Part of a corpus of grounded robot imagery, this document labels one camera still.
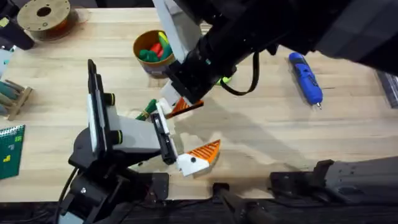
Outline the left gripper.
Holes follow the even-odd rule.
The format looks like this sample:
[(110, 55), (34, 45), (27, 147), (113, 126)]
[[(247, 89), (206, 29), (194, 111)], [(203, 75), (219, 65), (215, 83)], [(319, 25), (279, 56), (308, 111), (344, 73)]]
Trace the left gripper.
[(220, 139), (177, 156), (169, 137), (174, 134), (174, 122), (166, 118), (171, 107), (165, 98), (160, 98), (156, 108), (158, 113), (147, 122), (120, 116), (114, 106), (88, 105), (88, 127), (76, 137), (68, 163), (80, 170), (105, 174), (160, 156), (167, 165), (177, 161), (180, 172), (188, 176), (209, 168), (217, 160)]

